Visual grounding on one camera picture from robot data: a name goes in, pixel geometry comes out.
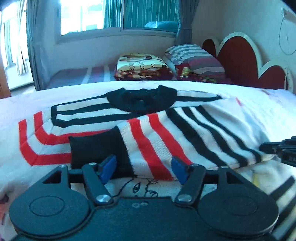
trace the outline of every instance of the floor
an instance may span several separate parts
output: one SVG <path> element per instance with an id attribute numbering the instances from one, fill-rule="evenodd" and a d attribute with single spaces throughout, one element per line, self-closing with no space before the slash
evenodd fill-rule
<path id="1" fill-rule="evenodd" d="M 28 93 L 32 93 L 35 92 L 35 86 L 34 84 L 29 84 L 26 86 L 22 86 L 16 89 L 11 90 L 11 96 L 17 96 L 17 95 L 21 95 L 21 94 L 28 94 Z"/>
<path id="2" fill-rule="evenodd" d="M 26 63 L 28 65 L 29 71 L 23 76 L 18 76 L 16 66 L 10 67 L 5 70 L 7 83 L 10 90 L 33 83 L 29 60 L 26 60 Z"/>

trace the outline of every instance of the pillow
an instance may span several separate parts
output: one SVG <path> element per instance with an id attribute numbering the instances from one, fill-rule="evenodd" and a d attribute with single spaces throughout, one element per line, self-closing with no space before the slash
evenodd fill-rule
<path id="1" fill-rule="evenodd" d="M 171 60 L 169 60 L 166 56 L 163 56 L 163 61 L 166 63 L 166 65 L 169 67 L 170 71 L 174 75 L 174 77 L 173 77 L 172 80 L 177 80 L 176 79 L 176 77 L 177 77 L 177 71 L 176 71 L 176 68 L 175 68 L 174 63 Z"/>
<path id="2" fill-rule="evenodd" d="M 177 77 L 188 77 L 215 80 L 225 80 L 225 70 L 220 62 L 207 51 L 195 44 L 177 45 L 168 48 L 165 56 L 171 60 L 176 68 Z"/>
<path id="3" fill-rule="evenodd" d="M 151 54 L 128 53 L 119 57 L 116 80 L 171 80 L 173 74 L 165 62 Z"/>

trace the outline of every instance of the folded blanket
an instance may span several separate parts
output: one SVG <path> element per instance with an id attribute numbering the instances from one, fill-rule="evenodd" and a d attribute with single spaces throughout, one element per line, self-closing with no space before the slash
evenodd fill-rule
<path id="1" fill-rule="evenodd" d="M 116 80 L 170 80 L 172 76 L 173 74 L 161 58 L 138 53 L 122 55 L 118 60 L 114 74 Z"/>

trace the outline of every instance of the striped pillow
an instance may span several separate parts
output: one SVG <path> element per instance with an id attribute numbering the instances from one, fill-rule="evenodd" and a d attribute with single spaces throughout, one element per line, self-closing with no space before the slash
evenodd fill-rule
<path id="1" fill-rule="evenodd" d="M 190 72 L 214 79 L 225 79 L 225 70 L 220 62 L 195 44 L 185 44 L 170 47 L 165 56 L 171 60 L 178 77 L 188 77 Z"/>

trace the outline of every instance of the red stripe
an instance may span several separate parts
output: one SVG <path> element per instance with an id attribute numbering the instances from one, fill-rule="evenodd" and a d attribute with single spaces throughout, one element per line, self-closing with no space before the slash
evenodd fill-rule
<path id="1" fill-rule="evenodd" d="M 20 151 L 24 159 L 31 165 L 52 165 L 71 163 L 71 153 L 38 155 L 27 142 L 27 121 L 19 122 Z"/>
<path id="2" fill-rule="evenodd" d="M 154 178 L 161 180 L 172 180 L 172 175 L 159 159 L 153 146 L 151 145 L 150 140 L 144 135 L 141 129 L 140 120 L 134 118 L 128 120 L 128 122 L 131 126 L 132 135 L 137 142 L 139 150 L 147 162 Z"/>
<path id="3" fill-rule="evenodd" d="M 57 145 L 57 144 L 65 144 L 69 143 L 69 136 L 73 137 L 82 137 L 82 136 L 91 136 L 95 134 L 99 134 L 105 132 L 107 130 L 102 131 L 85 131 L 80 133 L 68 133 L 60 136 L 56 136 L 54 134 L 48 134 L 43 128 L 43 119 L 42 112 L 38 112 L 34 114 L 34 126 L 35 126 L 35 136 L 38 141 L 43 145 Z"/>
<path id="4" fill-rule="evenodd" d="M 159 121 L 158 114 L 153 113 L 148 115 L 152 129 L 160 136 L 163 143 L 166 145 L 172 156 L 177 156 L 186 164 L 192 164 L 192 161 L 185 155 L 180 144 L 175 140 L 173 135 Z"/>
<path id="5" fill-rule="evenodd" d="M 240 102 L 239 98 L 236 97 L 235 99 L 236 99 L 237 103 L 238 103 L 240 106 L 242 106 L 242 103 Z"/>

